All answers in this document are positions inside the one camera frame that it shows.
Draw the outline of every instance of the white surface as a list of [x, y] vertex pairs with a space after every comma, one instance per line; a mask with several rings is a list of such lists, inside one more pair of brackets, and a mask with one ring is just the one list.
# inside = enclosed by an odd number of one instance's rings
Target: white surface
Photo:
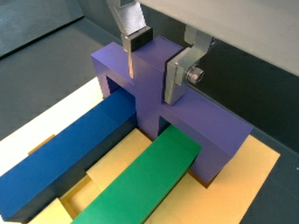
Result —
[[58, 135], [102, 99], [99, 80], [95, 78], [0, 142], [0, 176], [24, 160], [29, 151], [51, 135]]
[[299, 1], [138, 2], [299, 76]]

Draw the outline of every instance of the metal bolt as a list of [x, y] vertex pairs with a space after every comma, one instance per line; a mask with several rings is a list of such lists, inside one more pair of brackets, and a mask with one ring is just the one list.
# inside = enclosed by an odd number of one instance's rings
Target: metal bolt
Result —
[[197, 85], [202, 81], [203, 75], [205, 71], [195, 66], [187, 72], [186, 79], [193, 85]]

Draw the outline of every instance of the dark gray floor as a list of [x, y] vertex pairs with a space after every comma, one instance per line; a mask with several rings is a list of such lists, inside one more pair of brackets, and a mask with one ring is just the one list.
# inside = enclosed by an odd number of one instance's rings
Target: dark gray floor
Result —
[[111, 41], [85, 18], [0, 60], [0, 140], [97, 76], [90, 55]]
[[77, 0], [0, 1], [0, 58], [83, 16]]

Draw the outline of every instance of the purple block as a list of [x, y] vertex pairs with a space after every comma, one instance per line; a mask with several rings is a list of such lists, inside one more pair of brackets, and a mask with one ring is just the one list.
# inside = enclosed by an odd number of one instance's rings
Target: purple block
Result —
[[237, 154], [253, 127], [190, 88], [173, 106], [165, 103], [165, 63], [181, 50], [174, 42], [158, 37], [135, 51], [134, 80], [122, 46], [109, 45], [93, 54], [93, 59], [103, 89], [113, 93], [119, 85], [135, 95], [138, 126], [149, 136], [158, 137], [166, 120], [202, 145], [191, 169], [210, 182]]

